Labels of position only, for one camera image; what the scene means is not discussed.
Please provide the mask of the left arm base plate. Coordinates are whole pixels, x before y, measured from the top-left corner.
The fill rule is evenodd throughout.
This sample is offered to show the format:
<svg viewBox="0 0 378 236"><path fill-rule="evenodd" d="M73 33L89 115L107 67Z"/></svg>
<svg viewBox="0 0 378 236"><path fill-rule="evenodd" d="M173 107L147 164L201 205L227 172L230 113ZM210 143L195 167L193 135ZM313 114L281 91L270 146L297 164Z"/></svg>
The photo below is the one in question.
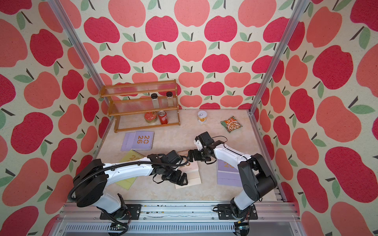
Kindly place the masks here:
<svg viewBox="0 0 378 236"><path fill-rule="evenodd" d="M118 197L106 194L100 198L96 206L101 210L101 220L138 220L141 212L141 204L126 204L122 195Z"/></svg>

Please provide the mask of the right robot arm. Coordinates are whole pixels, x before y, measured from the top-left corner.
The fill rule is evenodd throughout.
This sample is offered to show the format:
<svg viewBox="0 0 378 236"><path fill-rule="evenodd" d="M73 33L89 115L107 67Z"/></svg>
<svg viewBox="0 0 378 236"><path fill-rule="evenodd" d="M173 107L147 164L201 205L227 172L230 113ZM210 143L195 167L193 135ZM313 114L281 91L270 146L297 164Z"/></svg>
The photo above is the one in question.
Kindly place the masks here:
<svg viewBox="0 0 378 236"><path fill-rule="evenodd" d="M197 149L188 152L190 162L207 162L214 158L228 163L237 169L240 175L243 190L232 198L228 208L217 207L218 211L242 220L246 218L255 202L278 186L274 174L261 154L249 155L239 152L223 141L214 141L208 132L198 135L194 144Z"/></svg>

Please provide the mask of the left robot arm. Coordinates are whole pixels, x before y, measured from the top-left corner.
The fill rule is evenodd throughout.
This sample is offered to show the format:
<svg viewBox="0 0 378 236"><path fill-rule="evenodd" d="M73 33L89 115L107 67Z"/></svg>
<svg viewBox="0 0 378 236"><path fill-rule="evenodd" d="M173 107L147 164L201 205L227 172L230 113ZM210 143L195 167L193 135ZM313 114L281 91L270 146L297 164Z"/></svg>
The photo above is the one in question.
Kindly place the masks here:
<svg viewBox="0 0 378 236"><path fill-rule="evenodd" d="M73 181L73 188L68 194L68 200L78 207L96 206L108 213L121 209L122 197L106 193L106 188L114 183L136 177L158 175L161 181L184 186L188 184L187 174L179 167L192 162L193 158L182 156L173 150L168 154L150 154L137 161L122 163L102 163L92 161Z"/></svg>

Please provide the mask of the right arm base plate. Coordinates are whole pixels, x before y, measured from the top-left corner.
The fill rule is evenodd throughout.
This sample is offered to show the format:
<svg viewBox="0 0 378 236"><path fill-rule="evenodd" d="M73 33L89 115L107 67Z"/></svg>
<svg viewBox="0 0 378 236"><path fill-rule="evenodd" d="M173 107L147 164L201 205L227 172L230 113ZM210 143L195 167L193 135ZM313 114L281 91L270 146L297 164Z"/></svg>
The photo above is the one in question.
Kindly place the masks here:
<svg viewBox="0 0 378 236"><path fill-rule="evenodd" d="M236 204L218 204L213 207L213 212L218 214L219 220L257 220L258 214L254 205L240 210Z"/></svg>

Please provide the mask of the pink calendar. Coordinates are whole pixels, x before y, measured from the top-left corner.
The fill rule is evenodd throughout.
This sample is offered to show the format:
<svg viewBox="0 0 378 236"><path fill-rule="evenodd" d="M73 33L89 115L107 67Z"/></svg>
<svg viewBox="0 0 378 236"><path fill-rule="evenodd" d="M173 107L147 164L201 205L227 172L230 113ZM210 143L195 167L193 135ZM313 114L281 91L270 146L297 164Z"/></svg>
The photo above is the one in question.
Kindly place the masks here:
<svg viewBox="0 0 378 236"><path fill-rule="evenodd" d="M175 185L176 189L201 184L199 166L196 161L189 162L185 166L179 167L178 169L182 171L183 173L187 174L188 184L184 186Z"/></svg>

